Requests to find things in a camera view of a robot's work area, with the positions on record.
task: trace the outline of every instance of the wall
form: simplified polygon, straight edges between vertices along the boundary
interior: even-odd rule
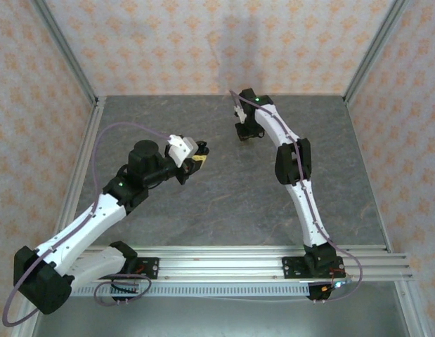
[[[393,0],[48,0],[99,95],[342,95]]]
[[[435,0],[411,1],[350,111],[394,250],[412,256],[435,333]]]
[[[90,109],[31,2],[0,0],[0,336],[13,255],[53,234]]]

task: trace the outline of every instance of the white arm segment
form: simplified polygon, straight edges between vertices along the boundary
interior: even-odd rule
[[[85,210],[83,214],[76,218],[63,231],[43,244],[40,244],[37,247],[39,250],[38,255],[42,255],[56,242],[73,231],[73,229],[75,229],[85,219],[85,217],[90,214],[91,210],[92,206]],[[59,246],[55,252],[48,255],[44,261],[47,263],[54,262],[56,264],[56,272],[61,276],[65,275],[70,266],[87,247],[89,247],[104,231],[121,219],[125,218],[125,216],[125,207],[119,206],[117,204],[117,200],[110,194],[101,194],[94,216],[74,236],[70,237],[66,242],[61,244],[61,246]]]
[[[118,273],[123,268],[125,260],[122,252],[113,247],[76,260],[67,271],[68,275],[75,277],[70,285],[72,291],[106,275]]]
[[[276,111],[275,105],[266,104],[262,107],[266,108],[268,111],[272,112],[276,119],[279,119],[281,123],[283,123],[289,135],[297,141],[299,137],[293,133],[289,127],[287,127],[286,123],[283,121],[281,116]],[[282,144],[291,144],[292,141],[287,137],[287,134],[284,132],[281,125],[278,121],[270,116],[267,112],[257,109],[254,115],[255,120],[259,125],[261,125],[264,130],[266,130],[268,136],[271,138],[276,147],[281,146]],[[305,179],[303,181],[305,186],[305,190],[302,189],[300,184],[286,185],[286,190],[289,192],[292,197],[292,201],[294,202],[295,209],[297,210],[301,229],[303,231],[303,241],[304,244],[308,247],[312,247],[313,245],[320,246],[321,244],[325,244],[327,241],[325,238],[317,231],[316,224],[313,223],[313,217],[311,215],[311,209],[306,200],[306,194],[308,193],[309,200],[311,201],[312,210],[314,212],[314,216],[317,220],[317,225],[321,228],[322,232],[329,237],[327,231],[323,227],[322,220],[320,219],[320,215],[317,210],[316,202],[314,201],[314,196],[311,189],[311,181]]]

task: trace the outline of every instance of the gray stone surface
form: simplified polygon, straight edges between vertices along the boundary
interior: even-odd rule
[[[273,96],[279,113],[311,141],[313,193],[320,216],[339,244],[384,244],[377,209],[349,114],[339,96]],[[206,140],[206,164],[184,186],[175,179],[150,191],[130,216],[96,244],[302,244],[297,213],[274,174],[276,149],[268,136],[241,143],[229,96],[108,97],[100,129],[117,121],[144,123],[170,134]],[[132,127],[104,136],[97,156],[104,186],[127,161],[134,143],[153,139]],[[93,200],[88,169],[78,212]]]

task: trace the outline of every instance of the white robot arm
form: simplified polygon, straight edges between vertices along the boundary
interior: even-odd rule
[[[153,141],[137,142],[128,164],[103,188],[94,204],[35,250],[24,246],[15,254],[15,285],[38,258],[44,257],[19,288],[42,313],[54,312],[72,290],[95,279],[134,272],[137,254],[123,242],[77,259],[104,231],[147,199],[148,190],[173,177],[183,185],[202,167],[209,153],[206,142],[192,138],[171,135],[168,142],[165,157]]]
[[[261,138],[265,133],[277,147],[275,174],[286,187],[297,210],[306,255],[304,264],[312,277],[327,276],[332,270],[341,269],[342,259],[337,256],[330,236],[322,224],[311,188],[311,145],[286,125],[267,95],[256,96],[252,89],[239,95],[232,92],[235,116],[240,120],[236,131],[239,139]],[[303,276],[302,266],[295,267]]]

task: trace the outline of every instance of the gray table surface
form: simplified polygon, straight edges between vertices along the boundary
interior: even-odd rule
[[[345,288],[339,292],[350,291]],[[393,282],[364,283],[347,299],[324,305],[300,297],[266,300],[147,297],[104,308],[92,298],[70,298],[39,316],[33,336],[409,336]]]
[[[347,109],[339,96],[272,96],[279,113],[311,141],[312,181],[322,221],[339,244],[384,244],[379,217]],[[96,244],[301,245],[294,204],[274,174],[276,148],[268,136],[241,143],[229,96],[111,96],[100,129],[143,123],[163,133],[206,140],[210,154],[186,185],[162,183]],[[132,127],[104,135],[97,155],[100,186],[127,162],[142,139],[165,141]],[[91,170],[77,214],[93,200]]]

